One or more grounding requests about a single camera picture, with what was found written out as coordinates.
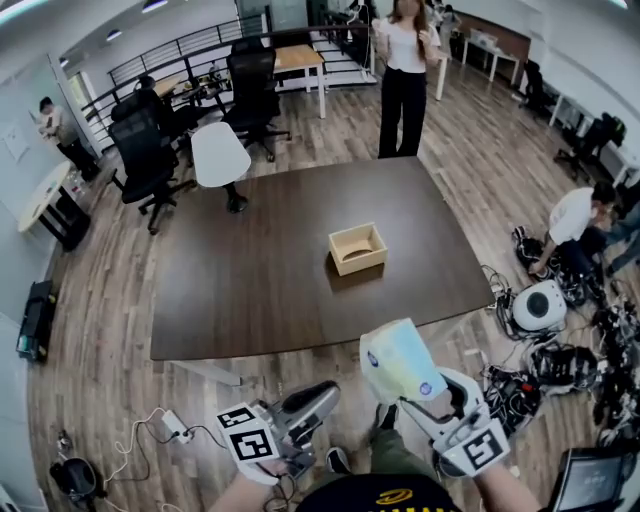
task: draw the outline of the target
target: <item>black shirt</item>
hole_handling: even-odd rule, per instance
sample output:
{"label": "black shirt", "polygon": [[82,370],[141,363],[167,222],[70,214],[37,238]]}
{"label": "black shirt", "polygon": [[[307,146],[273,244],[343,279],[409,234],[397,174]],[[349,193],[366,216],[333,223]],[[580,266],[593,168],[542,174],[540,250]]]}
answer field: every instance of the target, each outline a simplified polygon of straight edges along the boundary
{"label": "black shirt", "polygon": [[298,512],[460,512],[440,485],[424,475],[353,475],[307,496]]}

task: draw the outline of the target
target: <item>black office chair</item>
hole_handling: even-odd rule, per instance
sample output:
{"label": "black office chair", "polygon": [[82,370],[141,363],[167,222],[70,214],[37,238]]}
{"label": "black office chair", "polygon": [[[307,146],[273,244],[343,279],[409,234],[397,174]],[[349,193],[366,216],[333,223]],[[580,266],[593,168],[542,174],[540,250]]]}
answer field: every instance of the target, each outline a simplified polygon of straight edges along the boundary
{"label": "black office chair", "polygon": [[280,115],[279,98],[275,92],[273,69],[276,51],[262,48],[254,51],[231,54],[227,57],[227,67],[233,82],[233,107],[227,112],[222,107],[222,120],[229,123],[238,137],[244,139],[244,147],[254,142],[267,151],[267,160],[273,162],[275,155],[265,145],[267,137],[287,135],[287,130],[269,130],[271,120]]}
{"label": "black office chair", "polygon": [[109,126],[109,136],[113,139],[124,162],[127,180],[122,184],[116,169],[111,181],[122,191],[122,202],[135,203],[146,197],[152,199],[138,209],[143,215],[153,205],[153,213],[147,226],[155,235],[158,229],[154,223],[164,204],[176,206],[172,196],[186,187],[195,187],[194,180],[188,180],[170,187],[173,168],[177,159],[171,148],[169,137],[163,137],[151,106],[144,106],[137,94],[133,94],[111,111],[113,124]]}
{"label": "black office chair", "polygon": [[528,60],[524,65],[524,72],[527,75],[527,96],[520,106],[531,109],[534,114],[547,117],[549,115],[547,107],[553,104],[553,98],[544,92],[544,80],[540,73],[540,66],[536,62]]}
{"label": "black office chair", "polygon": [[624,135],[620,136],[621,132],[624,133],[624,124],[605,112],[602,114],[601,119],[593,121],[584,137],[579,137],[575,140],[571,151],[559,149],[553,161],[568,162],[572,171],[571,179],[576,180],[578,172],[587,174],[582,163],[588,163],[593,158],[594,151],[597,150],[596,158],[599,159],[602,148],[610,140],[614,141],[618,146],[622,144]]}

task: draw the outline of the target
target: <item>electrical cord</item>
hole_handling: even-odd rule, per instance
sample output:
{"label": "electrical cord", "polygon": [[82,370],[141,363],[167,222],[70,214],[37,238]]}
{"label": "electrical cord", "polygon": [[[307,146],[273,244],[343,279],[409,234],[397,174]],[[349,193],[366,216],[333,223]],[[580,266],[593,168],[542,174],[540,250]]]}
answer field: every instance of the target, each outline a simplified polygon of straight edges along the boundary
{"label": "electrical cord", "polygon": [[[274,473],[272,473],[271,471],[269,471],[267,468],[265,468],[262,464],[260,464],[259,462],[256,463],[256,465],[262,470],[264,471],[267,475],[273,477],[273,478],[277,478],[278,479],[278,483],[276,484],[276,489],[278,489],[278,491],[280,492],[281,496],[273,496],[272,498],[269,498],[265,504],[262,507],[263,512],[275,512],[276,510],[289,510],[289,507],[291,504],[293,504],[293,497],[295,496],[296,492],[298,491],[298,487],[296,484],[295,479],[289,475],[289,474],[285,474],[285,475],[275,475]],[[287,496],[287,494],[284,492],[284,488],[282,487],[282,479],[283,478],[289,478],[291,480],[291,494],[289,494],[289,496]],[[274,507],[269,509],[269,505],[271,503],[277,502],[277,501],[284,501],[284,504],[280,507]]]}

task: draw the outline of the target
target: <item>white shirt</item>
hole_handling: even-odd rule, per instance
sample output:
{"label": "white shirt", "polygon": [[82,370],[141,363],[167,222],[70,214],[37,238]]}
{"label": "white shirt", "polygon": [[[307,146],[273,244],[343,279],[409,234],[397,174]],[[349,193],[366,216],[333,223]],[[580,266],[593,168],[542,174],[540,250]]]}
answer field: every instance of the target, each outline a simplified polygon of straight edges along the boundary
{"label": "white shirt", "polygon": [[418,54],[418,42],[414,30],[408,31],[398,25],[390,23],[389,18],[380,21],[379,31],[389,39],[389,62],[391,69],[405,73],[424,73],[425,62]]}
{"label": "white shirt", "polygon": [[[51,119],[51,125],[47,126],[49,119]],[[62,144],[65,147],[78,138],[78,132],[76,132],[67,111],[59,105],[55,105],[53,112],[48,116],[40,114],[38,130],[54,144]]]}
{"label": "white shirt", "polygon": [[549,215],[549,236],[556,245],[580,240],[591,220],[591,187],[577,188],[565,195]]}

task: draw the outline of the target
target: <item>round white table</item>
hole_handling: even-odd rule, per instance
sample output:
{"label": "round white table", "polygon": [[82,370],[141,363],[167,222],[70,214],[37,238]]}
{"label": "round white table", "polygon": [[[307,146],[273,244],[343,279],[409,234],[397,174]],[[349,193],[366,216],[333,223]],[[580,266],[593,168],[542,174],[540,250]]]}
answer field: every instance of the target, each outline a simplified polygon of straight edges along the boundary
{"label": "round white table", "polygon": [[238,213],[248,201],[236,192],[234,181],[251,165],[251,157],[227,123],[212,123],[191,137],[196,181],[202,187],[223,187],[229,199],[227,210]]}
{"label": "round white table", "polygon": [[[91,223],[91,218],[62,186],[70,169],[71,164],[68,160],[56,166],[31,194],[31,198],[18,221],[20,233],[29,230],[36,221],[40,221],[60,241],[65,251],[76,248]],[[58,192],[62,196],[61,204],[64,211],[58,211],[51,205]],[[45,211],[53,217],[64,233],[44,216]]]}

